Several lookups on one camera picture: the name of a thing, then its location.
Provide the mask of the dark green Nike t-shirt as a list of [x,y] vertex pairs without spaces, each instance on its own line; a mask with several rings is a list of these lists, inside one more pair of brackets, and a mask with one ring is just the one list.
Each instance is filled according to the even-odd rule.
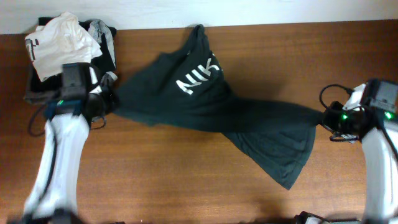
[[281,101],[238,97],[201,25],[119,88],[116,114],[148,125],[221,133],[285,189],[313,149],[321,112]]

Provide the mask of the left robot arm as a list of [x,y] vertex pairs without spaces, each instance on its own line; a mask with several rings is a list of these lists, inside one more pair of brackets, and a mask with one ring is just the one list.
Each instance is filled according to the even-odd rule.
[[78,216],[76,200],[81,154],[92,122],[105,119],[118,104],[113,91],[117,78],[90,63],[69,63],[45,83],[34,67],[29,68],[24,99],[40,105],[38,112],[45,117],[45,144],[23,214],[9,218],[8,223],[84,222]]

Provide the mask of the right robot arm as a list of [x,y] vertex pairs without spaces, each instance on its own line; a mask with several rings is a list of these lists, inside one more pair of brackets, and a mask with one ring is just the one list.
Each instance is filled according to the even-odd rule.
[[360,142],[366,163],[363,223],[397,223],[397,122],[389,111],[348,108],[338,101],[325,108],[322,126],[332,142]]

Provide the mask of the white folded t-shirt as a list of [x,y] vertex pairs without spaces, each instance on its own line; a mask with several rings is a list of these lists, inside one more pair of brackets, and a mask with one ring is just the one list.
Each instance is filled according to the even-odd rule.
[[69,12],[38,26],[25,37],[25,46],[41,82],[62,73],[64,64],[90,63],[102,55],[99,43]]

